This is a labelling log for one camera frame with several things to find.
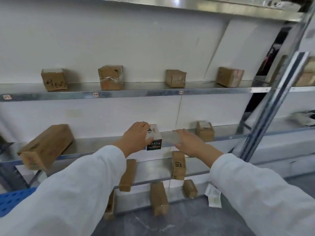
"hand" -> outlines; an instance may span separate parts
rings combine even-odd
[[[215,147],[204,143],[197,135],[187,132],[186,129],[176,130],[181,143],[175,143],[176,148],[187,156],[196,157],[202,160],[208,167],[217,160],[223,152]]]
[[[127,158],[130,154],[143,150],[145,146],[152,143],[153,138],[146,140],[149,128],[150,125],[146,122],[136,122],[113,145],[118,147]]]
[[[187,132],[186,129],[178,129],[176,132],[179,134],[181,141],[181,143],[175,143],[176,148],[187,156],[198,158],[206,143],[192,132]]]

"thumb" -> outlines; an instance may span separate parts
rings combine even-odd
[[[181,146],[182,146],[181,143],[175,143],[175,147],[176,147],[178,150],[181,150]]]
[[[153,137],[146,139],[146,146],[153,142]]]

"white sleeve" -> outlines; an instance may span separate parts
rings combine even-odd
[[[1,218],[0,235],[90,236],[125,170],[115,146],[77,159]]]
[[[220,156],[210,179],[258,236],[314,235],[315,199],[276,172]]]

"white paper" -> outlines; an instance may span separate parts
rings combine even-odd
[[[204,194],[208,196],[209,207],[222,208],[221,191],[215,186],[209,183]]]

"person's left hand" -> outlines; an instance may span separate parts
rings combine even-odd
[[[130,154],[143,150],[145,146],[152,143],[153,138],[146,140],[149,128],[150,125],[147,122],[136,122],[113,145],[118,147],[127,158]]]

